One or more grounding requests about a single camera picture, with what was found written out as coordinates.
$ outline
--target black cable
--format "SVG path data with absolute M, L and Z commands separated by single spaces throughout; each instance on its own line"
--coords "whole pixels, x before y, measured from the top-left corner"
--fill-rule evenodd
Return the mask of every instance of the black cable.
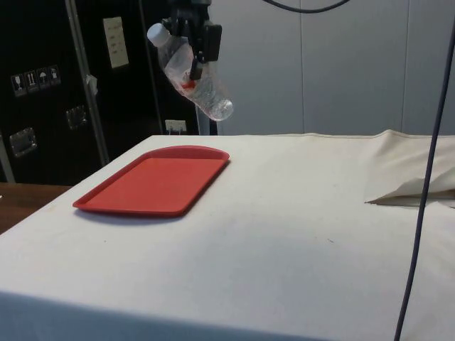
M 452 60 L 454 58 L 454 49 L 455 49 L 455 19 L 454 19 L 454 27 L 452 28 L 451 40 L 450 40 L 450 45 L 449 45 L 449 54 L 447 55 L 446 69 L 444 72 L 444 83 L 442 85 L 441 98 L 439 99 L 438 113 L 436 116 L 436 122 L 434 123 L 432 143 L 429 148 L 427 172 L 425 174 L 424 187 L 423 187 L 423 191 L 422 191 L 422 197 L 420 199 L 419 215 L 417 218 L 417 228 L 415 231 L 414 250 L 412 251 L 411 267 L 409 269 L 409 275 L 407 277 L 407 283 L 406 283 L 405 296 L 403 298 L 403 303 L 402 303 L 402 307 L 401 307 L 401 311 L 400 311 L 400 317 L 398 318 L 397 329 L 395 331 L 395 338 L 394 338 L 395 341 L 400 341 L 401 332 L 403 329 L 403 322 L 405 321 L 405 316 L 406 316 L 407 304 L 409 303 L 410 296 L 411 296 L 412 282 L 414 281 L 414 274 L 415 274 L 415 269 L 417 266 L 417 258 L 419 256 L 420 237 L 422 234 L 422 224 L 423 224 L 423 220 L 424 220 L 425 206 L 427 204 L 429 183 L 430 183 L 430 179 L 432 177 L 434 153 L 436 152 L 436 144 L 438 141 L 439 128 L 441 126 L 442 113 L 444 111 L 444 106 L 446 104 L 446 96 L 447 96 L 447 90 L 449 88 Z
M 271 5 L 275 6 L 275 7 L 280 8 L 280 9 L 285 9 L 286 11 L 291 11 L 291 12 L 295 12 L 295 13 L 303 13 L 303 14 L 314 14 L 314 13 L 327 12 L 327 11 L 330 11 L 331 9 L 336 9 L 339 6 L 344 5 L 347 2 L 349 2 L 349 1 L 350 0 L 342 0 L 340 2 L 337 2 L 334 5 L 323 7 L 322 9 L 297 9 L 295 7 L 290 7 L 290 6 L 287 6 L 287 5 L 283 5 L 283 4 L 281 4 L 279 2 L 276 2 L 274 0 L 263 0 L 263 2 L 267 2 L 268 4 L 271 4 Z

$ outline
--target red tray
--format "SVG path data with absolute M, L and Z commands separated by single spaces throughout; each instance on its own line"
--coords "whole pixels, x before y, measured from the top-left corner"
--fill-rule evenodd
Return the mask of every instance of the red tray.
M 150 151 L 81 197 L 84 211 L 157 217 L 184 215 L 229 161 L 202 146 Z

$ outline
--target white bottle cap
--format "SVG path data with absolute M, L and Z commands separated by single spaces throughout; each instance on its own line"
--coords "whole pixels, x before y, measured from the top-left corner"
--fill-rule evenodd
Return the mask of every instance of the white bottle cap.
M 157 47 L 160 48 L 171 37 L 168 30 L 161 24 L 156 23 L 147 32 L 147 38 Z

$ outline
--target power outlet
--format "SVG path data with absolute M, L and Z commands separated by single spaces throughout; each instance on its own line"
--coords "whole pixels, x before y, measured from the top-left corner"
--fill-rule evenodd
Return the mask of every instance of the power outlet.
M 186 122 L 177 119 L 167 119 L 166 131 L 168 134 L 184 134 L 186 133 Z

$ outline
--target white wall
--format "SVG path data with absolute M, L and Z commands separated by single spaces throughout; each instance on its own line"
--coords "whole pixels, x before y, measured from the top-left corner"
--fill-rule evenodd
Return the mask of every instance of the white wall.
M 316 8 L 336 0 L 283 0 Z M 221 134 L 432 130 L 453 0 L 351 0 L 300 15 L 260 0 L 213 0 L 218 71 L 236 112 Z M 455 80 L 442 131 L 455 134 Z

